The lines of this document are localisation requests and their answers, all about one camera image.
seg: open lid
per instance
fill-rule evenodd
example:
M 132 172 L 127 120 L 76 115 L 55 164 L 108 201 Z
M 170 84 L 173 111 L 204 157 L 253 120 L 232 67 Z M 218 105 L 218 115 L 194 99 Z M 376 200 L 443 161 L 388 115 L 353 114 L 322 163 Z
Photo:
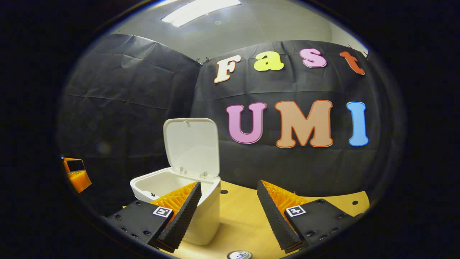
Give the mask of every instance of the open lid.
M 169 119 L 163 125 L 166 154 L 170 166 L 180 172 L 209 177 L 219 175 L 217 125 L 208 118 Z

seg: metal cap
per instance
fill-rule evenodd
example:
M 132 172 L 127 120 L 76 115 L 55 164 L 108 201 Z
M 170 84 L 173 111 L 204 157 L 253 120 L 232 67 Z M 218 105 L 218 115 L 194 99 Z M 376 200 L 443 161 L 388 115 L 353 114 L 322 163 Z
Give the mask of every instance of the metal cap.
M 249 259 L 253 254 L 248 251 L 233 251 L 227 255 L 228 259 Z

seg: blue letter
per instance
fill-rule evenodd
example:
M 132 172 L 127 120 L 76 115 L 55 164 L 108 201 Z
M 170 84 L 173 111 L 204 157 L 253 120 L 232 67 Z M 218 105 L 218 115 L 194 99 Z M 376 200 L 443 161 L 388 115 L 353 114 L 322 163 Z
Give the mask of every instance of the blue letter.
M 351 112 L 353 122 L 353 136 L 349 140 L 350 145 L 354 147 L 367 145 L 369 139 L 366 137 L 366 120 L 364 118 L 366 105 L 362 102 L 349 102 L 346 107 Z

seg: ceiling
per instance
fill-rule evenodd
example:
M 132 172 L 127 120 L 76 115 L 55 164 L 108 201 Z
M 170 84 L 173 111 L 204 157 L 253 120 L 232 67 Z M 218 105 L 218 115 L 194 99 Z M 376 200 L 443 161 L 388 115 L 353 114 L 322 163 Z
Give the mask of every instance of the ceiling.
M 354 40 L 344 40 L 341 34 L 335 33 L 340 28 L 331 28 L 328 20 L 290 0 L 240 0 L 239 6 L 209 13 L 179 28 L 161 21 L 164 16 L 188 2 L 191 0 L 151 6 L 132 15 L 109 33 L 148 38 L 192 59 L 199 58 L 200 62 L 205 61 L 206 57 L 213 58 L 242 47 L 271 41 L 336 40 L 344 45 Z M 360 50 L 357 46 L 359 42 L 353 44 L 355 49 Z

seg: wooden table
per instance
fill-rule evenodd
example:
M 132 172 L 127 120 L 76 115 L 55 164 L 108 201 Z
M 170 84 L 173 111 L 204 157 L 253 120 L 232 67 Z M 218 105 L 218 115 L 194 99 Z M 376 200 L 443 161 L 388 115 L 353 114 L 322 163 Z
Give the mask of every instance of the wooden table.
M 251 252 L 253 259 L 277 259 L 288 255 L 280 249 L 273 235 L 257 190 L 224 181 L 221 188 L 228 193 L 220 195 L 220 226 L 213 240 L 205 246 L 182 241 L 179 248 L 169 254 L 182 259 L 226 259 L 228 253 L 236 250 Z M 351 216 L 369 208 L 365 192 L 305 198 L 309 201 L 323 198 Z

